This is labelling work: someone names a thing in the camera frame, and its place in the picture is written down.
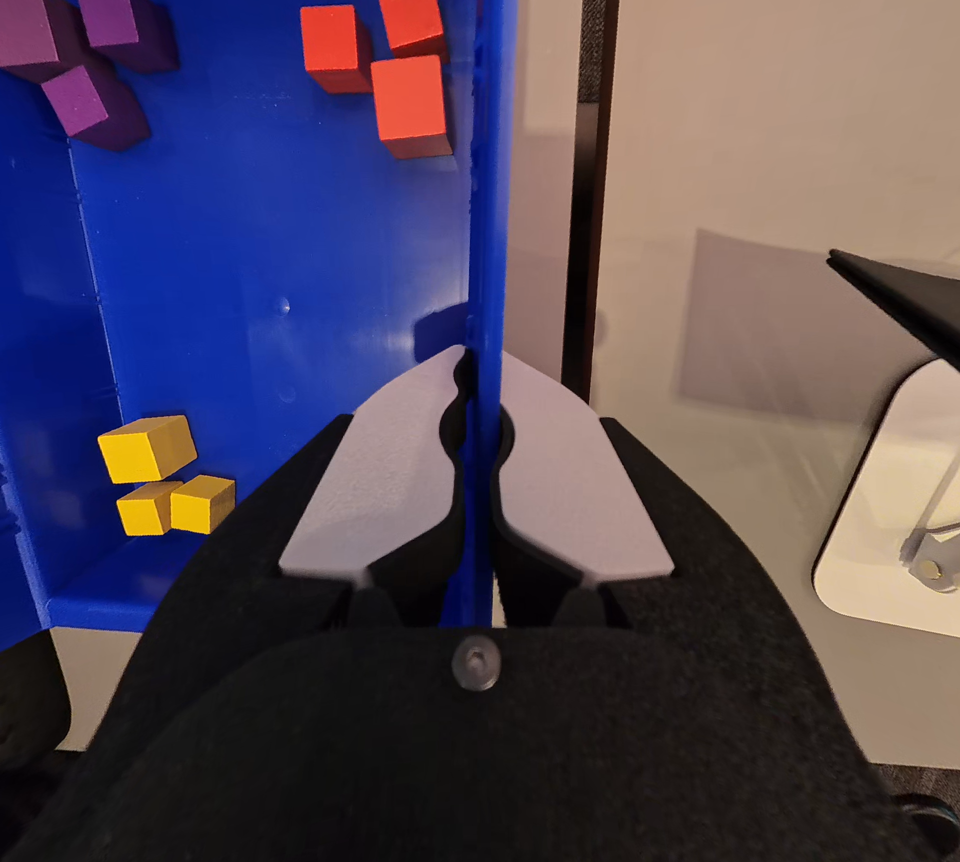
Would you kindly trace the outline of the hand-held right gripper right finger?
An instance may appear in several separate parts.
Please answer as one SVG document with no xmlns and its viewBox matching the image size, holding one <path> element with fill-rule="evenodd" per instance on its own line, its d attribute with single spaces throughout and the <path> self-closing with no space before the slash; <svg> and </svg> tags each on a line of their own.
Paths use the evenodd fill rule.
<svg viewBox="0 0 960 862">
<path fill-rule="evenodd" d="M 675 564 L 587 403 L 506 353 L 490 475 L 490 557 L 508 626 L 548 626 L 568 594 Z"/>
</svg>

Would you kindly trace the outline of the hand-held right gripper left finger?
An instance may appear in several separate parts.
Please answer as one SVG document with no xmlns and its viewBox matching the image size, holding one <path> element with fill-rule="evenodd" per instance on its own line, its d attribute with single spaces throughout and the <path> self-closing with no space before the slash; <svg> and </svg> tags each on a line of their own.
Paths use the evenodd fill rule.
<svg viewBox="0 0 960 862">
<path fill-rule="evenodd" d="M 408 626 L 441 622 L 466 526 L 470 352 L 451 346 L 354 412 L 279 558 L 285 576 L 379 589 Z"/>
</svg>

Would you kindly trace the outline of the blue plastic bin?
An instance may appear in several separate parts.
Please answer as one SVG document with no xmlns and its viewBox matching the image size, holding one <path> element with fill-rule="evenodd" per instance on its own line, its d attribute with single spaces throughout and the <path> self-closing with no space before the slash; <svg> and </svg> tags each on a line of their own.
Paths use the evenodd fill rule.
<svg viewBox="0 0 960 862">
<path fill-rule="evenodd" d="M 419 356 L 502 341 L 518 0 L 439 0 L 453 154 L 397 160 L 306 73 L 300 8 L 154 0 L 178 71 L 124 75 L 151 137 L 69 140 L 2 72 L 2 649 L 141 632 L 201 544 L 127 539 L 97 438 L 186 416 L 238 498 Z"/>
</svg>

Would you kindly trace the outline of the orange-red wooden cube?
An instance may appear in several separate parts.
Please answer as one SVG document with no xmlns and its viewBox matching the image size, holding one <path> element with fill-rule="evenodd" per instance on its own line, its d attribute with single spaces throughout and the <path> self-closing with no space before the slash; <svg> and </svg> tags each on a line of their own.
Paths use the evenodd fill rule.
<svg viewBox="0 0 960 862">
<path fill-rule="evenodd" d="M 354 5 L 299 10 L 305 71 L 327 93 L 373 93 L 371 35 Z"/>
<path fill-rule="evenodd" d="M 390 52 L 405 59 L 436 56 L 450 63 L 439 0 L 378 0 Z"/>
<path fill-rule="evenodd" d="M 453 154 L 440 58 L 418 55 L 371 64 L 378 136 L 398 160 Z"/>
</svg>

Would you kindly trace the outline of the purple wooden cube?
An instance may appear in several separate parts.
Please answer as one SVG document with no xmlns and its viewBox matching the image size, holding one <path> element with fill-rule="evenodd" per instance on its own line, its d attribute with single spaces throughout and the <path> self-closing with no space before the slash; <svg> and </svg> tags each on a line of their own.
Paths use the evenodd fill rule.
<svg viewBox="0 0 960 862">
<path fill-rule="evenodd" d="M 78 0 L 90 46 L 116 64 L 149 75 L 180 69 L 172 17 L 152 0 Z"/>
<path fill-rule="evenodd" d="M 152 130 L 134 91 L 110 68 L 78 65 L 41 84 L 66 136 L 123 152 Z"/>
<path fill-rule="evenodd" d="M 85 32 L 67 0 L 1 0 L 1 68 L 41 84 L 88 62 Z"/>
</svg>

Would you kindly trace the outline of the white document stand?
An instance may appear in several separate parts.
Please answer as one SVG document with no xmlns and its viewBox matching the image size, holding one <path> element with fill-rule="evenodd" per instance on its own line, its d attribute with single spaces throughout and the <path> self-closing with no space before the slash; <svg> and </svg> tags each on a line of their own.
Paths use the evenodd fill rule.
<svg viewBox="0 0 960 862">
<path fill-rule="evenodd" d="M 894 391 L 824 540 L 834 612 L 958 638 L 959 375 L 936 359 Z"/>
</svg>

